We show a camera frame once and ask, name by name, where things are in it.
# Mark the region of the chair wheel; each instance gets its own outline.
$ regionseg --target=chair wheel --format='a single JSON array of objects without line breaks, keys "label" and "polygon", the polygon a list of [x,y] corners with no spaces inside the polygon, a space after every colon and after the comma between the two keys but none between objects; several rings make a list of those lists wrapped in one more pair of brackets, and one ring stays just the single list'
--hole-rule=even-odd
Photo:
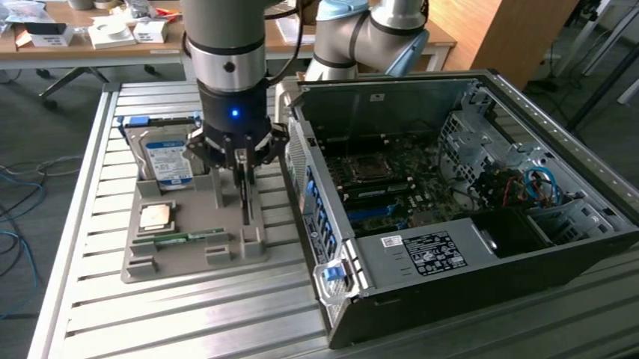
[{"label": "chair wheel", "polygon": [[51,72],[49,70],[37,69],[37,75],[39,75],[43,79],[51,79]]},{"label": "chair wheel", "polygon": [[145,71],[150,74],[150,75],[157,75],[158,74],[158,71],[157,71],[157,68],[151,65],[145,65]]},{"label": "chair wheel", "polygon": [[58,102],[55,102],[53,99],[46,99],[42,102],[42,105],[47,110],[55,110],[58,108]]}]

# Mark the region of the blue cable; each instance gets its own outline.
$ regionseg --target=blue cable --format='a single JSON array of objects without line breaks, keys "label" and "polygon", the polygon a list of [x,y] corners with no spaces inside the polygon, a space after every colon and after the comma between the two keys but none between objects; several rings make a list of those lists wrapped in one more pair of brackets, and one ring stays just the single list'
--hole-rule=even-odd
[{"label": "blue cable", "polygon": [[553,175],[553,172],[550,172],[549,168],[533,167],[530,170],[527,170],[523,173],[526,190],[529,191],[530,196],[535,199],[538,198],[538,195],[535,194],[535,191],[534,191],[533,185],[530,183],[530,179],[529,179],[529,173],[535,172],[535,171],[543,172],[549,176],[550,185],[553,187],[553,192],[555,193],[555,205],[559,206],[562,204],[562,194],[561,194],[561,191],[559,191],[558,183],[555,181],[555,176]]},{"label": "blue cable", "polygon": [[13,315],[18,311],[21,311],[21,309],[25,308],[25,306],[30,303],[31,299],[34,299],[37,291],[38,291],[38,271],[37,271],[37,265],[35,265],[35,262],[34,262],[34,255],[31,253],[31,248],[27,244],[27,241],[14,232],[7,232],[6,230],[0,230],[0,234],[5,234],[6,236],[14,237],[21,241],[21,245],[25,248],[25,252],[27,253],[27,259],[30,260],[31,271],[33,271],[33,274],[34,274],[34,294],[23,303],[21,303],[14,309],[7,311],[0,316],[0,320],[3,320],[10,315]]},{"label": "blue cable", "polygon": [[0,173],[0,178],[3,178],[5,180],[10,181],[11,183],[14,183],[15,185],[30,185],[30,186],[34,186],[34,187],[38,187],[39,189],[39,192],[41,192],[41,195],[38,196],[38,199],[37,201],[34,202],[34,204],[31,205],[30,208],[27,208],[25,211],[22,211],[19,214],[14,215],[10,217],[10,214],[7,213],[6,214],[6,219],[0,219],[0,223],[3,222],[9,222],[10,220],[13,219],[17,219],[18,217],[22,217],[25,216],[27,213],[30,213],[39,205],[41,203],[45,201],[45,194],[46,194],[46,189],[42,185],[39,185],[38,183],[34,183],[34,182],[23,182],[23,181],[18,181],[15,180],[14,178],[9,177],[6,174],[2,174]]}]

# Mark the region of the blue hard drive label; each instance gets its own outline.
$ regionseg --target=blue hard drive label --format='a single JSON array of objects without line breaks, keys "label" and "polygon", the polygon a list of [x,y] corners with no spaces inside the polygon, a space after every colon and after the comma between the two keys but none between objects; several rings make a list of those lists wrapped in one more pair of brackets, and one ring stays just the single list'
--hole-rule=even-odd
[{"label": "blue hard drive label", "polygon": [[467,266],[447,231],[405,239],[403,245],[423,276]]},{"label": "blue hard drive label", "polygon": [[146,145],[151,168],[157,180],[169,188],[182,186],[193,181],[191,162],[183,157],[186,146],[183,141],[151,142]]}]

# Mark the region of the aluminum work table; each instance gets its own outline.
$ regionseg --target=aluminum work table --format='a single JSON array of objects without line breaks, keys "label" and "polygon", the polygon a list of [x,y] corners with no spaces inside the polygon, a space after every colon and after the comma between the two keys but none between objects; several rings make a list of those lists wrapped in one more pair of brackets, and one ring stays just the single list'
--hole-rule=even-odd
[{"label": "aluminum work table", "polygon": [[193,82],[107,84],[31,359],[622,358],[638,348],[636,246],[561,288],[330,350],[278,164],[257,175],[273,243],[269,261],[125,284],[138,167],[115,117],[187,115],[199,108]]}]

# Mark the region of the open computer tower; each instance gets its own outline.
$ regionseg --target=open computer tower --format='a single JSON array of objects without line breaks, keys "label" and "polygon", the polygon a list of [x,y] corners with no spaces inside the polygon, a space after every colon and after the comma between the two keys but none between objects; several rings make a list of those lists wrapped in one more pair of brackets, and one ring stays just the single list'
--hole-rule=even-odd
[{"label": "open computer tower", "polygon": [[569,283],[639,193],[489,70],[287,82],[277,120],[330,347]]}]

